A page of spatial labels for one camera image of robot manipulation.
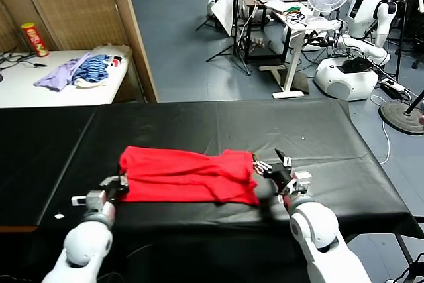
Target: red cloth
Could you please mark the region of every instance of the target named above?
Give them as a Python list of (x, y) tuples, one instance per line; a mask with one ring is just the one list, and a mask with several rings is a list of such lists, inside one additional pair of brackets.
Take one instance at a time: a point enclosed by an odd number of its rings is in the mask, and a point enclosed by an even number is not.
[(205, 156), (129, 146), (119, 161), (130, 192), (124, 201), (234, 202), (258, 205), (251, 152)]

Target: white desk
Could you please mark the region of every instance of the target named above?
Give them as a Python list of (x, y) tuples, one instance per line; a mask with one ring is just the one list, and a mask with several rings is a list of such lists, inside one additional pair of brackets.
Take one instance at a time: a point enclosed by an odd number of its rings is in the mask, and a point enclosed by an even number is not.
[[(93, 54), (110, 54), (117, 52), (116, 46), (96, 48)], [(108, 68), (109, 77), (104, 86), (90, 89), (78, 89), (67, 85), (61, 92), (50, 91), (45, 87), (36, 87), (34, 82), (49, 74), (54, 68), (74, 59), (81, 58), (89, 51), (53, 51), (44, 58), (31, 58), (33, 63), (47, 64), (47, 67), (33, 68), (31, 64), (19, 63), (12, 68), (0, 71), (0, 108), (8, 107), (53, 107), (77, 105), (111, 104), (122, 83), (131, 62), (131, 51), (122, 59), (120, 66)]]
[[(286, 80), (284, 82), (284, 86), (281, 87), (281, 92), (276, 92), (272, 94), (274, 99), (287, 99), (291, 97), (303, 97), (303, 93), (300, 91), (291, 91), (293, 79), (297, 69), (297, 62), (299, 61), (299, 57), (301, 51), (303, 49), (303, 40), (305, 39), (305, 35), (307, 31), (311, 30), (320, 30), (320, 32), (327, 30), (334, 30), (334, 26), (324, 17), (313, 15), (313, 11), (307, 8), (302, 3), (282, 3), (281, 7), (276, 7), (279, 11), (285, 11), (288, 7), (299, 6), (300, 11), (305, 15), (305, 18), (299, 22), (290, 22), (286, 18), (287, 16), (279, 14), (275, 12), (276, 16), (281, 20), (284, 24), (286, 24), (291, 29), (291, 37), (293, 52), (291, 54), (291, 61), (288, 68)], [(271, 71), (272, 75), (275, 77), (278, 85), (280, 85), (280, 74), (278, 73), (278, 69), (285, 68), (285, 66), (266, 66), (259, 67), (260, 71)]]

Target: wooden wall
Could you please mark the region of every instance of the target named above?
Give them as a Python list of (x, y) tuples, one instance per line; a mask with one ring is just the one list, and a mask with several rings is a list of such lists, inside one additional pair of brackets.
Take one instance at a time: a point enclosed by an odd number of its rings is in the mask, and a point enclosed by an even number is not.
[[(35, 22), (49, 50), (90, 50), (104, 44), (131, 47), (146, 99), (157, 101), (131, 0), (0, 0), (0, 50), (22, 48), (20, 25)], [(129, 99), (128, 79), (119, 91)]]

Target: gray floor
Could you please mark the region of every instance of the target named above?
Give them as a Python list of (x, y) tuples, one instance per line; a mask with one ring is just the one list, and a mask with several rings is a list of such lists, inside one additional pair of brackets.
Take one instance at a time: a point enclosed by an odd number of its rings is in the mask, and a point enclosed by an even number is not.
[[(257, 67), (250, 66), (253, 75), (249, 77), (226, 57), (205, 63), (210, 56), (231, 44), (231, 39), (212, 28), (203, 27), (195, 32), (205, 19), (207, 1), (133, 1), (160, 101), (272, 99), (271, 94), (279, 90), (278, 86), (270, 74), (258, 72)], [(273, 49), (281, 50), (281, 26), (271, 23), (265, 33), (266, 38), (272, 40)], [(400, 82), (418, 94), (424, 88), (424, 66), (413, 70), (410, 68), (413, 61), (412, 57), (403, 57)], [(307, 66), (309, 62), (303, 59), (302, 65)], [(395, 69), (396, 56), (391, 59), (386, 71), (394, 72)], [(303, 72), (313, 76), (315, 68), (310, 67)], [(306, 98), (323, 97), (312, 82), (310, 88), (311, 94)], [(375, 94), (388, 99), (379, 89), (375, 90)], [(369, 100), (350, 103), (350, 114), (356, 128), (375, 156), (383, 161), (387, 152), (386, 139), (377, 110), (377, 106)], [(392, 152), (383, 169), (412, 214), (424, 215), (421, 162), (424, 137), (403, 135), (390, 127), (387, 132)], [(373, 282), (395, 278), (406, 268), (406, 261), (393, 235), (361, 235), (349, 245), (364, 263)], [(407, 238), (407, 245), (413, 257), (424, 251), (421, 240)]]

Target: pringles can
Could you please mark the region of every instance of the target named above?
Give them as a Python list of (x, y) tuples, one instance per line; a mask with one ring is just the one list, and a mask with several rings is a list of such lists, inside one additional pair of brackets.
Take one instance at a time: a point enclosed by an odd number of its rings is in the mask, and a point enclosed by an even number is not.
[(30, 40), (31, 46), (34, 48), (37, 56), (47, 56), (48, 50), (46, 43), (41, 38), (40, 33), (38, 33), (35, 23), (24, 23), (21, 25), (21, 28)]

